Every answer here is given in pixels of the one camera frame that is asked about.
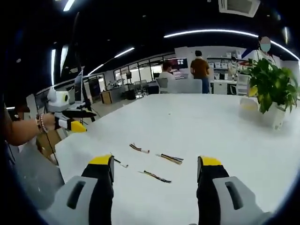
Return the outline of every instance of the air conditioning vent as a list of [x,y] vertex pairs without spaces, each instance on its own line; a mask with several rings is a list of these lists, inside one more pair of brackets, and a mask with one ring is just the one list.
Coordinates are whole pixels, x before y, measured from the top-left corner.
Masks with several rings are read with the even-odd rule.
[[254,17],[259,5],[259,0],[219,0],[219,11]]

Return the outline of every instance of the person in white shirt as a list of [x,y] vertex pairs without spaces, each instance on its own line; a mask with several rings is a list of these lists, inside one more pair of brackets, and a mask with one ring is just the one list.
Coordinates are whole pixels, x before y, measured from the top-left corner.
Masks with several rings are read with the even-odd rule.
[[158,76],[159,78],[167,78],[169,80],[175,80],[175,76],[170,73],[172,64],[169,61],[164,61],[163,63],[163,71]]

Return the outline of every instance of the green leaves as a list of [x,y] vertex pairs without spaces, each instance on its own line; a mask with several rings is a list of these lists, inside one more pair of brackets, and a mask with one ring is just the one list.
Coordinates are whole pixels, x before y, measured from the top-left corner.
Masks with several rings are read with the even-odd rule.
[[292,111],[293,105],[297,106],[300,93],[292,71],[271,65],[266,59],[253,63],[253,66],[247,70],[247,74],[251,75],[250,87],[257,86],[260,111],[268,111],[273,102],[284,105],[285,109],[289,107]]

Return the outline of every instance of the white flower pot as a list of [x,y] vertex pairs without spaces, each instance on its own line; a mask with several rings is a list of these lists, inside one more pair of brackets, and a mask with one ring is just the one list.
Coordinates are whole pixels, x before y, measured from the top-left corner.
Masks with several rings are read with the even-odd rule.
[[280,108],[277,103],[273,102],[269,110],[262,115],[264,124],[274,130],[280,130],[285,117],[285,111]]

